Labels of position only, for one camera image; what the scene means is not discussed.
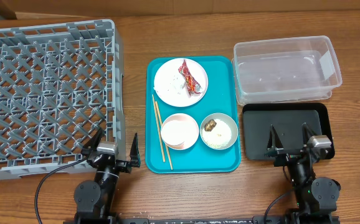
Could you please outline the white rice grains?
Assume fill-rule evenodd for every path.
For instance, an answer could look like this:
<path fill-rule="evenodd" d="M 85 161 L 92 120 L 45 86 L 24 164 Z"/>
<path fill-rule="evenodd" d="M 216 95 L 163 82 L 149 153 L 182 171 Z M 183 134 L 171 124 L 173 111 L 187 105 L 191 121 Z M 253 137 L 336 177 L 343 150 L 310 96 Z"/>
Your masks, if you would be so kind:
<path fill-rule="evenodd" d="M 232 131 L 227 123 L 221 119 L 214 119 L 217 123 L 212 131 L 202 129 L 202 140 L 213 149 L 221 149 L 226 146 L 232 137 Z"/>

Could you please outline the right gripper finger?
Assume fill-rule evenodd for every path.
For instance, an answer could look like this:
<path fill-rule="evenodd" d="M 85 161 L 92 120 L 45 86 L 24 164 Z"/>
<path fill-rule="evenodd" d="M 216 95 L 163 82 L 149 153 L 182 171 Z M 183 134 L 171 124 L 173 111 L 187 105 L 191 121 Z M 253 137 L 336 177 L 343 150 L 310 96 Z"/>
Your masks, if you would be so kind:
<path fill-rule="evenodd" d="M 307 123 L 302 124 L 303 144 L 307 145 L 312 136 L 316 136 L 316 133 L 310 128 Z"/>
<path fill-rule="evenodd" d="M 277 151 L 277 150 L 283 150 L 283 145 L 280 138 L 278 137 L 274 125 L 271 125 L 269 140 L 267 144 L 267 151 Z"/>

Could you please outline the red snack wrapper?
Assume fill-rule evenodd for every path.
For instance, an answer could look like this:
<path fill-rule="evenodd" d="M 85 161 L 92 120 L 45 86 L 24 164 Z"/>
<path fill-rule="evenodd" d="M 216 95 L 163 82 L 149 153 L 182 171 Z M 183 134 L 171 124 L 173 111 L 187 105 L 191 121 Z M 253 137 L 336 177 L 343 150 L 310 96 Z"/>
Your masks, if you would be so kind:
<path fill-rule="evenodd" d="M 184 77 L 187 92 L 189 95 L 200 94 L 201 93 L 201 85 L 195 80 L 195 78 L 191 75 L 186 60 L 183 60 L 182 65 L 178 68 L 179 73 Z"/>

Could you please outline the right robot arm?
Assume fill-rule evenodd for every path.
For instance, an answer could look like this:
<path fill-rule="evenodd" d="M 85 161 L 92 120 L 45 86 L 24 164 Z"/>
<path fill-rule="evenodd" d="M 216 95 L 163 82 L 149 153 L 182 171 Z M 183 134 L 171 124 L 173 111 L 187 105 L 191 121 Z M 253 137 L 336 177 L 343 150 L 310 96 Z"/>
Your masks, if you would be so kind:
<path fill-rule="evenodd" d="M 339 217 L 332 216 L 337 210 L 341 185 L 328 177 L 317 177 L 313 164 L 323 160 L 331 149 L 332 142 L 326 135 L 317 135 L 306 123 L 302 125 L 301 148 L 285 149 L 274 126 L 270 126 L 267 157 L 273 157 L 275 167 L 287 168 L 285 174 L 292 188 L 277 197 L 267 207 L 263 223 L 266 224 L 271 208 L 281 199 L 294 193 L 297 208 L 287 210 L 279 223 L 340 224 Z"/>

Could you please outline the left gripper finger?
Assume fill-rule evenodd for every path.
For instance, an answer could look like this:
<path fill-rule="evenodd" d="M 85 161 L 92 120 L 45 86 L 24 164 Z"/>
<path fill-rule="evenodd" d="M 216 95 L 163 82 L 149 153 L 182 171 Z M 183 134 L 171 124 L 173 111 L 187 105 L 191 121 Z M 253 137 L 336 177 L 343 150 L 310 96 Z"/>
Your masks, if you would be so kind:
<path fill-rule="evenodd" d="M 99 127 L 97 129 L 97 132 L 94 134 L 91 139 L 88 140 L 88 142 L 84 145 L 83 150 L 96 150 L 98 147 L 98 144 L 101 141 L 101 138 L 103 136 L 103 129 Z"/>
<path fill-rule="evenodd" d="M 130 164 L 132 167 L 140 167 L 140 152 L 138 149 L 138 134 L 135 133 L 130 150 Z"/>

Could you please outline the white tissue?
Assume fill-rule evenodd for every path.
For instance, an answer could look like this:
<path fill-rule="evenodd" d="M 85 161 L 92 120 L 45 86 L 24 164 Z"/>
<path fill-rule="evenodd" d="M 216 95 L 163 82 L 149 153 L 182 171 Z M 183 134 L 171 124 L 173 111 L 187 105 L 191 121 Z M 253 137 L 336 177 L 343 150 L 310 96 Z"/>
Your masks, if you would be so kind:
<path fill-rule="evenodd" d="M 186 86 L 186 81 L 184 77 L 179 73 L 175 73 L 172 75 L 169 81 L 173 91 L 180 95 Z"/>

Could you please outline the pink bowl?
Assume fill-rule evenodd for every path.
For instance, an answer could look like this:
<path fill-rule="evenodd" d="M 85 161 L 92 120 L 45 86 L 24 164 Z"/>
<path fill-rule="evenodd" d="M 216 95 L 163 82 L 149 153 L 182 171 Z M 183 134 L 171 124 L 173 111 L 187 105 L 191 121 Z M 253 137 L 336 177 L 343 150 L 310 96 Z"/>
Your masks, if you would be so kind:
<path fill-rule="evenodd" d="M 189 149 L 190 147 L 192 147 L 199 138 L 199 126 L 196 123 L 195 119 L 193 117 L 191 117 L 190 115 L 185 114 L 185 113 L 172 114 L 171 116 L 168 116 L 164 120 L 164 122 L 162 123 L 161 128 L 163 127 L 163 124 L 165 122 L 168 122 L 170 120 L 179 120 L 179 121 L 184 122 L 184 124 L 186 126 L 186 129 L 185 129 L 185 131 L 186 131 L 185 132 L 185 137 L 186 138 L 185 138 L 185 142 L 182 145 L 178 146 L 178 147 L 170 146 L 170 145 L 167 145 L 167 146 L 172 148 L 172 149 L 178 150 L 178 151 L 186 150 L 186 149 Z"/>

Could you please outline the white paper cup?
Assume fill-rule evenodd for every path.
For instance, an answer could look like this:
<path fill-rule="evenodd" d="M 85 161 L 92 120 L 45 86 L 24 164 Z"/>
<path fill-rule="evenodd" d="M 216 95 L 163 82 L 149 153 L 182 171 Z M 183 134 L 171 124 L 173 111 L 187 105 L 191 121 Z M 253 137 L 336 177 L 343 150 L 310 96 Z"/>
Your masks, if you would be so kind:
<path fill-rule="evenodd" d="M 170 120 L 163 124 L 161 136 L 163 141 L 170 146 L 178 147 L 185 142 L 186 126 L 183 121 Z"/>

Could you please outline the grey bowl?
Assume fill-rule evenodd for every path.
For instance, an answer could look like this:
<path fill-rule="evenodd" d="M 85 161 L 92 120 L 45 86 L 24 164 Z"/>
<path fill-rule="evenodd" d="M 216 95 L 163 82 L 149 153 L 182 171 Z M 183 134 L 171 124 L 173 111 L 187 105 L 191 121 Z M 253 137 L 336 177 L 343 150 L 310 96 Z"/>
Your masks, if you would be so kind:
<path fill-rule="evenodd" d="M 227 114 L 224 114 L 224 113 L 212 113 L 209 116 L 207 116 L 201 123 L 201 126 L 200 126 L 200 137 L 201 137 L 201 139 L 202 139 L 202 129 L 203 129 L 204 125 L 210 119 L 221 119 L 221 120 L 223 120 L 225 123 L 227 123 L 229 125 L 229 127 L 230 127 L 230 129 L 232 131 L 232 137 L 231 137 L 231 140 L 229 141 L 229 143 L 226 146 L 224 146 L 223 148 L 221 148 L 221 149 L 214 149 L 214 150 L 226 150 L 229 147 L 231 147 L 236 142 L 236 140 L 238 139 L 238 136 L 239 136 L 239 129 L 238 129 L 237 123 Z"/>

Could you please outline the brown food scrap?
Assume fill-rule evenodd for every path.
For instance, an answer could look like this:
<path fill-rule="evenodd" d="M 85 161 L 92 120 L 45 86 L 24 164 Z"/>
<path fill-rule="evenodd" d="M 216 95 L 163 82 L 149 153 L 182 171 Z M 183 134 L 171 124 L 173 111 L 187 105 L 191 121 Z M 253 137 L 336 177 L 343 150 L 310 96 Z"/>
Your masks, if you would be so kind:
<path fill-rule="evenodd" d="M 205 125 L 204 130 L 209 132 L 212 131 L 216 127 L 217 123 L 214 119 L 210 119 Z"/>

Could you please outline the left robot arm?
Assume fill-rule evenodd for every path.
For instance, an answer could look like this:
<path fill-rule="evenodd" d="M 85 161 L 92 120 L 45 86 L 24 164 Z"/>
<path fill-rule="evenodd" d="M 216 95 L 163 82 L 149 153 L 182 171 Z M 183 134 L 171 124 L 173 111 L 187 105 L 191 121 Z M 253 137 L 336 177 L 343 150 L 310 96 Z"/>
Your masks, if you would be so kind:
<path fill-rule="evenodd" d="M 96 173 L 93 180 L 83 181 L 75 189 L 75 224 L 120 223 L 118 215 L 111 212 L 120 173 L 131 173 L 132 168 L 141 165 L 137 135 L 134 135 L 128 161 L 120 159 L 117 143 L 102 141 L 102 137 L 103 129 L 99 128 L 81 150 Z"/>

